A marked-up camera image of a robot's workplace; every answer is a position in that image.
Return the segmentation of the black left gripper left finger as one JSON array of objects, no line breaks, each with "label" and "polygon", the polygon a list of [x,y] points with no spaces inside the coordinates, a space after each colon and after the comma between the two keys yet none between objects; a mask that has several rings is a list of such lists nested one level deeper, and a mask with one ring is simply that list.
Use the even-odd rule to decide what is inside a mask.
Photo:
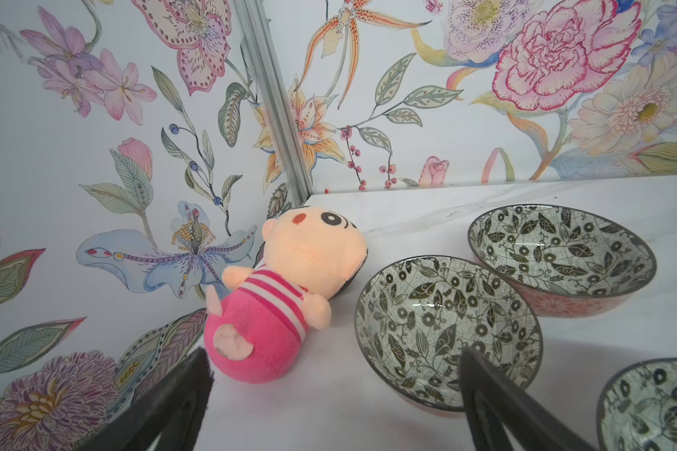
[{"label": "black left gripper left finger", "polygon": [[213,383],[208,354],[199,348],[82,449],[192,451]]}]

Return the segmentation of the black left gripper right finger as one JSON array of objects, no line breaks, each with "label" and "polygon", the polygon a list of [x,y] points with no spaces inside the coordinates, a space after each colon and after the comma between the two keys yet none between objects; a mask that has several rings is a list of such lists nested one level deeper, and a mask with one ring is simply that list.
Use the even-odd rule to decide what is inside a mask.
[{"label": "black left gripper right finger", "polygon": [[463,351],[460,392],[477,450],[591,450],[587,441],[538,404],[475,349]]}]

